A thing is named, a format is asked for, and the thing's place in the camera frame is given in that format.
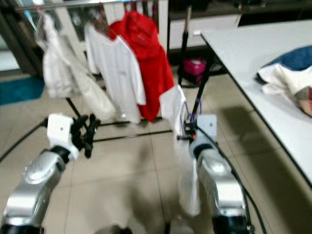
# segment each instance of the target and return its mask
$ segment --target white fabric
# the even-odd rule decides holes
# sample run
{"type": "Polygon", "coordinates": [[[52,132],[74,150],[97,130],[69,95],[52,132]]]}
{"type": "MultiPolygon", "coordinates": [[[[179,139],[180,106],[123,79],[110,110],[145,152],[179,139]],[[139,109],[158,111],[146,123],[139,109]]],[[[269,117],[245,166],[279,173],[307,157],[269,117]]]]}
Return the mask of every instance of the white fabric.
{"type": "Polygon", "coordinates": [[[115,115],[115,107],[94,77],[59,37],[54,21],[43,14],[43,28],[38,28],[37,43],[45,51],[43,76],[52,98],[68,98],[81,93],[92,112],[102,121],[115,115]]]}
{"type": "Polygon", "coordinates": [[[160,98],[161,116],[169,120],[174,133],[174,150],[179,158],[179,202],[188,214],[200,213],[196,159],[189,153],[188,141],[177,140],[183,134],[186,98],[179,85],[163,93],[160,98]]]}
{"type": "Polygon", "coordinates": [[[98,32],[91,23],[85,26],[85,41],[91,72],[101,72],[115,106],[129,121],[139,123],[137,104],[145,105],[146,99],[134,53],[122,37],[118,36],[112,41],[98,32]]]}
{"type": "Polygon", "coordinates": [[[269,65],[258,71],[267,84],[262,86],[265,94],[295,95],[305,87],[312,86],[312,66],[303,71],[292,71],[280,63],[269,65]]]}

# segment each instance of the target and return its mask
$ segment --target red jacket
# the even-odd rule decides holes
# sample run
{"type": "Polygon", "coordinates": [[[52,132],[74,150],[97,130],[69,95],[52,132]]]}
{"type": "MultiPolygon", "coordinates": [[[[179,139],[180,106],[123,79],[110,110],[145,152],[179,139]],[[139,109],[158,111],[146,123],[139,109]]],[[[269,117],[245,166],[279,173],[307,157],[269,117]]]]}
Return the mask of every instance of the red jacket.
{"type": "Polygon", "coordinates": [[[146,105],[139,106],[141,115],[153,121],[159,112],[159,96],[174,86],[171,67],[164,49],[158,42],[154,21],[136,11],[127,12],[121,21],[110,26],[110,37],[121,35],[138,60],[146,105]]]}

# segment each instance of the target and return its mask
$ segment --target clothes rack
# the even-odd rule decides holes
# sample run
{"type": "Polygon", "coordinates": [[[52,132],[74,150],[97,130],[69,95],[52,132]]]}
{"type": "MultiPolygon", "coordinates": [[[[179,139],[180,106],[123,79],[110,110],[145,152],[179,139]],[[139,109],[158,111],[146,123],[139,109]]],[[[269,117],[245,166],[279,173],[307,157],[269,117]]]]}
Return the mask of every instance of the clothes rack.
{"type": "MultiPolygon", "coordinates": [[[[148,1],[154,1],[154,0],[128,0],[126,2],[148,2],[148,1]]],[[[58,7],[79,7],[79,6],[96,6],[100,3],[112,3],[112,2],[123,2],[125,3],[125,0],[71,0],[71,1],[64,1],[64,2],[56,2],[56,3],[47,3],[45,5],[34,5],[34,6],[26,6],[26,7],[15,7],[14,10],[16,12],[23,12],[25,10],[28,11],[38,11],[40,10],[47,10],[47,9],[53,9],[58,7]]],[[[66,101],[74,111],[77,117],[81,117],[80,112],[72,102],[70,98],[66,98],[66,101]]],[[[119,121],[119,122],[112,122],[112,123],[103,123],[99,127],[105,127],[109,125],[122,125],[122,124],[128,124],[129,121],[119,121]]],[[[155,135],[155,134],[163,134],[163,133],[169,133],[172,130],[165,130],[165,131],[156,131],[156,132],[149,132],[149,133],[142,133],[142,134],[135,134],[135,135],[128,135],[128,136],[117,136],[117,137],[109,137],[109,138],[102,138],[102,139],[95,139],[94,142],[100,142],[100,141],[108,141],[108,140],[116,140],[116,139],[123,139],[123,138],[133,138],[133,137],[141,137],[141,136],[148,136],[148,135],[155,135]]]]}

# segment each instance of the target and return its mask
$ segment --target white shirt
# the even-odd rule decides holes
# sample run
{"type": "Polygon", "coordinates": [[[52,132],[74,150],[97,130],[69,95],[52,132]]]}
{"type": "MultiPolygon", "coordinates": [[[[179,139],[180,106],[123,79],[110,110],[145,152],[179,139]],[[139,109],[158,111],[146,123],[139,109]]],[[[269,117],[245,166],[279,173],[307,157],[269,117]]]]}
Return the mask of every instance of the white shirt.
{"type": "Polygon", "coordinates": [[[137,104],[145,105],[146,98],[134,53],[121,36],[112,41],[98,32],[91,23],[85,25],[84,33],[91,72],[101,72],[114,105],[129,121],[139,123],[137,104]]]}

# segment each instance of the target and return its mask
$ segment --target cable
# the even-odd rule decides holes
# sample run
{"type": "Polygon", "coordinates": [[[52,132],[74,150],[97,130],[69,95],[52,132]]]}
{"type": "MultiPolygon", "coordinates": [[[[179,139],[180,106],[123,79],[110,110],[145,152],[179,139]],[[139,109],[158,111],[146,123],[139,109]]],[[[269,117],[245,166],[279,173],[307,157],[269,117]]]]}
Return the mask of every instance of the cable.
{"type": "Polygon", "coordinates": [[[246,217],[247,217],[247,221],[250,223],[251,225],[251,218],[250,218],[250,213],[249,213],[249,208],[248,208],[248,203],[247,203],[247,198],[246,196],[249,198],[250,202],[252,203],[254,209],[255,209],[255,212],[257,214],[257,217],[259,219],[259,222],[260,222],[260,226],[261,226],[261,229],[262,229],[262,232],[263,234],[267,234],[267,230],[265,228],[265,225],[264,225],[264,222],[262,220],[262,217],[261,217],[261,214],[260,214],[260,211],[256,205],[256,203],[254,202],[253,198],[250,196],[248,190],[246,189],[246,187],[244,186],[243,182],[241,181],[237,171],[235,170],[233,164],[230,162],[230,160],[226,157],[226,155],[224,154],[224,152],[221,150],[221,148],[215,143],[215,141],[204,131],[202,130],[200,127],[196,126],[196,128],[202,132],[202,134],[204,134],[204,136],[211,141],[211,143],[218,149],[219,153],[221,154],[221,156],[227,161],[227,163],[229,164],[229,166],[231,167],[232,169],[232,174],[234,175],[234,177],[237,179],[238,183],[240,184],[240,186],[242,187],[243,189],[243,194],[244,194],[244,200],[245,200],[245,203],[246,203],[246,217]]]}
{"type": "Polygon", "coordinates": [[[29,137],[32,133],[34,133],[39,127],[42,126],[47,126],[48,124],[48,119],[44,119],[44,121],[42,121],[41,123],[39,123],[38,125],[36,125],[33,129],[31,129],[28,133],[26,133],[23,137],[21,137],[17,142],[15,142],[14,145],[12,145],[10,147],[10,149],[8,149],[1,157],[0,157],[0,163],[2,163],[2,161],[23,141],[25,140],[27,137],[29,137]]]}

